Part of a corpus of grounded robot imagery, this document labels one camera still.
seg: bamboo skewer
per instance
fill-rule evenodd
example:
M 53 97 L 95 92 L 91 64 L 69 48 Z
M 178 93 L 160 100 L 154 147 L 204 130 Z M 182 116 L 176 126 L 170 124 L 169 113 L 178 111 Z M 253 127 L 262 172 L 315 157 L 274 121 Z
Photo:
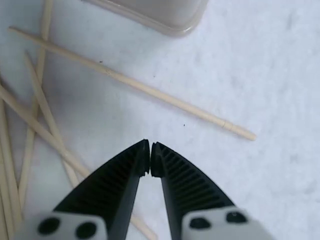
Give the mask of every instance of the bamboo skewer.
M 15 176 L 14 161 L 11 153 L 11 144 L 8 133 L 8 123 L 5 113 L 4 101 L 0 99 L 0 139 L 2 145 L 2 154 L 4 160 L 4 168 L 7 177 L 9 198 L 11 202 L 11 210 L 13 216 L 14 230 L 17 230 L 22 222 L 21 207 L 19 202 L 19 194 L 17 181 Z
M 3 213 L 6 224 L 6 232 L 11 239 L 14 235 L 14 221 L 11 213 L 11 203 L 9 198 L 9 189 L 7 182 L 7 174 L 4 166 L 3 152 L 0 144 L 0 198 L 2 199 Z
M 40 108 L 41 108 L 41 111 L 44 115 L 44 118 L 45 118 L 54 138 L 63 146 L 64 142 L 62 140 L 61 134 L 60 134 L 59 129 L 56 125 L 54 116 L 52 115 L 51 110 L 49 108 L 49 104 L 48 104 L 46 97 L 45 97 L 45 94 L 42 90 L 40 81 L 37 77 L 37 73 L 36 73 L 36 71 L 32 65 L 32 62 L 31 62 L 30 58 L 28 57 L 27 53 L 24 54 L 24 60 L 25 60 L 25 64 L 26 64 L 27 68 L 29 69 L 29 71 L 31 73 L 33 91 L 34 91 L 36 99 L 40 105 Z M 79 180 L 77 178 L 75 171 L 65 161 L 62 161 L 62 163 L 64 165 L 64 168 L 65 168 L 66 173 L 69 177 L 69 180 L 71 182 L 72 187 L 75 188 L 79 184 Z
M 158 236 L 157 234 L 152 231 L 143 221 L 141 221 L 139 218 L 131 215 L 130 222 L 138 229 L 140 232 L 142 232 L 147 239 L 149 240 L 157 240 Z
M 84 178 L 90 175 L 90 171 L 83 166 L 58 140 L 54 138 L 31 114 L 20 105 L 15 98 L 2 86 L 0 86 L 0 98 L 2 98 L 33 130 L 39 134 L 48 144 L 62 155 L 67 163 Z
M 51 12 L 52 12 L 53 3 L 54 3 L 53 0 L 44 1 L 42 23 L 41 23 L 41 36 L 44 40 L 48 40 L 48 36 L 49 36 L 49 28 L 50 28 L 50 22 L 51 22 Z M 38 60 L 36 65 L 36 74 L 38 76 L 40 84 L 42 83 L 43 74 L 44 74 L 45 58 L 46 58 L 46 50 L 43 47 L 41 47 L 38 52 Z M 35 118 L 37 118 L 38 109 L 39 109 L 39 105 L 38 105 L 37 99 L 33 97 L 31 113 Z M 33 150 L 34 150 L 34 139 L 35 139 L 35 131 L 32 128 L 28 127 L 26 131 L 24 157 L 23 157 L 21 178 L 20 178 L 19 189 L 18 189 L 21 209 L 23 209 L 25 206 L 29 170 L 30 170 L 30 165 L 31 165 L 31 160 L 32 160 Z
M 222 118 L 219 118 L 215 115 L 212 115 L 208 112 L 205 112 L 198 107 L 195 107 L 191 104 L 183 102 L 173 96 L 170 96 L 170 95 L 163 93 L 155 88 L 147 86 L 147 85 L 145 85 L 141 82 L 138 82 L 130 77 L 127 77 L 121 73 L 113 71 L 112 69 L 110 69 L 102 64 L 99 64 L 99 63 L 96 63 L 90 59 L 84 58 L 76 53 L 73 53 L 67 49 L 59 47 L 51 42 L 45 41 L 38 36 L 26 33 L 26 32 L 24 32 L 20 29 L 17 29 L 15 27 L 9 27 L 9 30 L 19 34 L 20 36 L 22 36 L 26 39 L 32 40 L 34 43 L 44 47 L 48 51 L 51 51 L 56 54 L 60 54 L 66 58 L 69 58 L 71 60 L 79 62 L 89 68 L 92 68 L 100 73 L 106 74 L 106 75 L 108 75 L 108 76 L 110 76 L 110 77 L 112 77 L 122 83 L 130 85 L 133 88 L 141 90 L 141 91 L 143 91 L 143 92 L 145 92 L 155 98 L 158 98 L 158 99 L 160 99 L 166 103 L 169 103 L 177 108 L 180 108 L 188 113 L 196 115 L 197 117 L 199 117 L 201 119 L 204 119 L 204 120 L 209 121 L 211 123 L 217 124 L 218 126 L 224 128 L 226 130 L 229 130 L 235 134 L 243 136 L 244 138 L 247 138 L 252 141 L 254 141 L 256 139 L 256 135 L 254 133 L 250 132 L 249 130 L 247 130 L 241 126 L 234 125 L 233 123 L 231 123 L 227 120 L 224 120 Z
M 4 207 L 2 204 L 1 191 L 0 191 L 0 239 L 8 240 L 8 233 L 6 227 Z

